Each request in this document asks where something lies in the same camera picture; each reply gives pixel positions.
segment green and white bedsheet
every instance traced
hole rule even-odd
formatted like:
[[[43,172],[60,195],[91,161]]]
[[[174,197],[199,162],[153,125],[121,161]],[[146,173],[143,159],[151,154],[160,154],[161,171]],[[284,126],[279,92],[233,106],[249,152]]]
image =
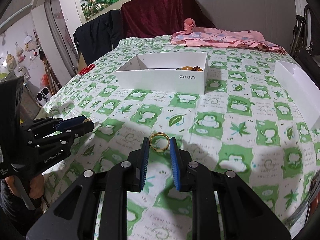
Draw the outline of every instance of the green and white bedsheet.
[[[175,51],[208,53],[204,96],[119,87],[113,72],[132,56]],[[139,149],[143,137],[165,132],[209,169],[236,171],[283,221],[320,165],[320,130],[308,131],[273,77],[276,60],[295,63],[289,55],[249,49],[172,46],[169,36],[122,40],[45,105],[50,115],[84,114],[97,126],[75,140],[69,158],[46,171],[47,200],[55,201],[84,170],[109,170]],[[150,150],[143,192],[128,193],[128,239],[191,239],[191,218],[191,194],[175,190],[168,150]]]

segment metal rivet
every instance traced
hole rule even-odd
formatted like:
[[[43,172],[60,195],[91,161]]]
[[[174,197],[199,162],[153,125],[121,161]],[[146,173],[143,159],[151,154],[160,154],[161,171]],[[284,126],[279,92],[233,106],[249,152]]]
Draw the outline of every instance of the metal rivet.
[[[83,176],[85,176],[86,178],[91,177],[93,175],[93,171],[91,170],[87,170],[83,173]]]
[[[129,162],[129,161],[124,161],[124,162],[121,163],[121,166],[122,166],[123,168],[128,168],[128,167],[131,166],[131,162]]]
[[[226,175],[229,178],[234,178],[236,176],[236,173],[234,171],[226,171]]]
[[[198,166],[199,166],[199,164],[197,162],[194,162],[194,161],[189,162],[189,167],[190,168],[196,168]]]

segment vivo box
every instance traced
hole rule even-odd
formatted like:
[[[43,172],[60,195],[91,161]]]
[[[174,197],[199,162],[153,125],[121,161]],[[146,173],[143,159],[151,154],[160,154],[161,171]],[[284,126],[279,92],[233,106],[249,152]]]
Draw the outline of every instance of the vivo box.
[[[208,73],[207,53],[162,52],[132,57],[115,71],[122,88],[204,95]],[[176,70],[199,66],[203,71]]]
[[[288,92],[309,131],[320,128],[320,90],[300,66],[276,61],[274,77]]]

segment red scissors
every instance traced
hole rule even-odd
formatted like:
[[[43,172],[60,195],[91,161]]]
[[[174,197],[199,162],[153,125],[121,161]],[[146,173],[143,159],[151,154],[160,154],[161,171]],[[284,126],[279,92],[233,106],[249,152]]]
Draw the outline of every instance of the red scissors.
[[[80,79],[78,80],[78,82],[81,80],[81,78],[83,77],[84,74],[87,74],[90,70],[92,70],[96,65],[95,64],[91,64],[88,67],[83,68],[80,72],[79,75],[81,76]]]

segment maroon velvet cloth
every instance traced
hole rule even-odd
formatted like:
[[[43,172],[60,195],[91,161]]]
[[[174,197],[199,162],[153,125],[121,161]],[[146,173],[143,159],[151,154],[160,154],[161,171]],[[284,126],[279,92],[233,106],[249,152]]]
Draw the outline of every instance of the maroon velvet cloth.
[[[132,0],[121,8],[124,37],[154,38],[182,31],[192,18],[199,27],[215,28],[195,0]]]

